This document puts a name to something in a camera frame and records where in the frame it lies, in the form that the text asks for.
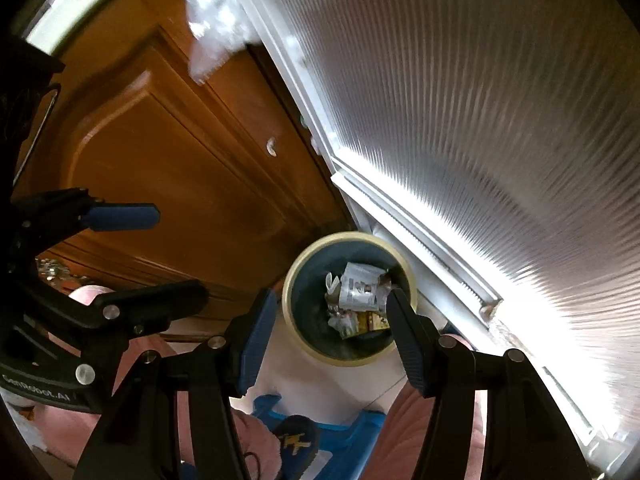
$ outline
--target corrugated translucent panel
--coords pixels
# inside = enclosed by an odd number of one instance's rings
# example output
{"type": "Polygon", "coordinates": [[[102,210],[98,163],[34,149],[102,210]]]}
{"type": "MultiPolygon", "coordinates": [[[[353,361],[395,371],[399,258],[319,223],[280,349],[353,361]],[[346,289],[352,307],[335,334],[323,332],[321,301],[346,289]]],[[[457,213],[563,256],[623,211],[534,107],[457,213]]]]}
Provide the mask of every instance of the corrugated translucent panel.
{"type": "Polygon", "coordinates": [[[533,283],[640,421],[640,36],[615,0],[275,0],[337,144],[533,283]]]}

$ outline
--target tiled floor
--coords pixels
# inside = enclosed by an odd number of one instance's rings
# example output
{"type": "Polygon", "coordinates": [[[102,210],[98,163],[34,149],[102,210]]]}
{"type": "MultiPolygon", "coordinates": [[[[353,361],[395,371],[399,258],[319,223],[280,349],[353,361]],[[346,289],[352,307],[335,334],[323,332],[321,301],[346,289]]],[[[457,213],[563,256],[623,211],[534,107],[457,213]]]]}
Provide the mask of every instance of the tiled floor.
{"type": "Polygon", "coordinates": [[[364,408],[386,413],[405,381],[397,351],[356,368],[317,361],[297,345],[278,314],[255,386],[231,404],[250,413],[255,397],[278,393],[282,400],[276,409],[281,413],[349,424],[364,408]]]}

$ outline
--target blue plastic stool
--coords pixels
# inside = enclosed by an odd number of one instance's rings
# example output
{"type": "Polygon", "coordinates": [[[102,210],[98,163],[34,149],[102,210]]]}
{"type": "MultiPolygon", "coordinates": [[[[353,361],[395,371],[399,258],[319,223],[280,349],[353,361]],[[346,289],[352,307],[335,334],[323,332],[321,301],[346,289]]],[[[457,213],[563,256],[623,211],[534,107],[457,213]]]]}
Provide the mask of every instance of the blue plastic stool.
{"type": "MultiPolygon", "coordinates": [[[[287,418],[287,415],[272,410],[281,398],[280,395],[263,395],[254,400],[252,415],[272,431],[287,418]]],[[[384,422],[384,413],[362,410],[350,426],[318,424],[321,433],[320,449],[331,452],[332,456],[318,473],[316,480],[357,480],[384,422]]]]}

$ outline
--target yellow rim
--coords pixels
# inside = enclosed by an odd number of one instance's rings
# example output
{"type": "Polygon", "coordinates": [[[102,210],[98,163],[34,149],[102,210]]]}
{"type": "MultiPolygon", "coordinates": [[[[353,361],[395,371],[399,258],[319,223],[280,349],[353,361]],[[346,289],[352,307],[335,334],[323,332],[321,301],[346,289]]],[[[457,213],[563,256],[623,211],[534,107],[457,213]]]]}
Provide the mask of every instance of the yellow rim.
{"type": "Polygon", "coordinates": [[[297,257],[296,261],[293,262],[293,265],[289,269],[287,273],[287,277],[284,281],[284,288],[282,291],[282,312],[284,314],[284,320],[287,323],[287,326],[290,329],[290,332],[293,334],[293,337],[298,340],[298,342],[302,345],[302,348],[316,359],[334,365],[334,366],[342,366],[342,367],[353,367],[353,366],[362,366],[381,358],[382,356],[388,354],[396,348],[396,342],[391,342],[388,346],[383,348],[380,352],[376,354],[370,355],[369,357],[365,357],[363,359],[356,360],[342,360],[335,359],[324,355],[312,348],[309,343],[302,337],[302,334],[298,331],[296,324],[293,321],[293,313],[291,311],[291,293],[293,289],[293,283],[296,281],[296,277],[298,276],[298,272],[304,266],[304,264],[311,258],[311,256],[317,253],[320,249],[332,245],[337,241],[351,241],[351,240],[362,240],[374,244],[382,249],[384,249],[387,253],[391,254],[395,260],[398,262],[402,271],[406,275],[407,281],[409,283],[409,290],[411,292],[410,304],[411,308],[415,311],[418,303],[418,291],[415,286],[415,276],[414,272],[411,270],[409,263],[404,259],[404,256],[396,250],[393,245],[385,240],[381,240],[373,235],[368,235],[366,233],[359,232],[343,232],[336,233],[333,235],[325,236],[324,238],[320,238],[318,241],[312,243],[307,247],[300,256],[297,257]]]}

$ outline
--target brown wood panel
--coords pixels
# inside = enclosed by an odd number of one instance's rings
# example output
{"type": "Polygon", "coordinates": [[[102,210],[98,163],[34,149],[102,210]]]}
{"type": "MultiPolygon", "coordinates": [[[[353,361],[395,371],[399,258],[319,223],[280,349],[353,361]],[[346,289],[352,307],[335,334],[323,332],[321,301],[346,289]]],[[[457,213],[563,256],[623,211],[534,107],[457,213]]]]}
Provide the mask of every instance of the brown wood panel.
{"type": "Polygon", "coordinates": [[[192,41],[184,0],[103,5],[62,49],[59,104],[17,194],[78,186],[154,202],[155,229],[82,232],[50,253],[112,288],[200,279],[202,315],[225,321],[307,244],[349,224],[253,57],[241,52],[198,86],[192,41]]]}

